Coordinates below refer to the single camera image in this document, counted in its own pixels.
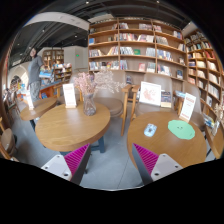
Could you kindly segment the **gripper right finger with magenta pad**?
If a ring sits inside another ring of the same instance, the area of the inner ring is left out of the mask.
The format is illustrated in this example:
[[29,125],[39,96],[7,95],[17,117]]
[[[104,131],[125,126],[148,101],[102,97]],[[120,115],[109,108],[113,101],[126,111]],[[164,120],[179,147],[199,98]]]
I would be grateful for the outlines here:
[[144,185],[182,169],[168,154],[158,155],[135,143],[132,144],[132,155]]

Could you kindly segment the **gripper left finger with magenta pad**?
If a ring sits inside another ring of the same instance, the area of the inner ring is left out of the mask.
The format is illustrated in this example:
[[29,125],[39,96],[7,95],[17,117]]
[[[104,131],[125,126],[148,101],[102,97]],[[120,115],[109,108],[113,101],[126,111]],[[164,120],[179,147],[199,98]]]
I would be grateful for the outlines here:
[[54,156],[42,166],[42,169],[79,185],[85,172],[90,154],[91,145],[86,144],[65,156]]

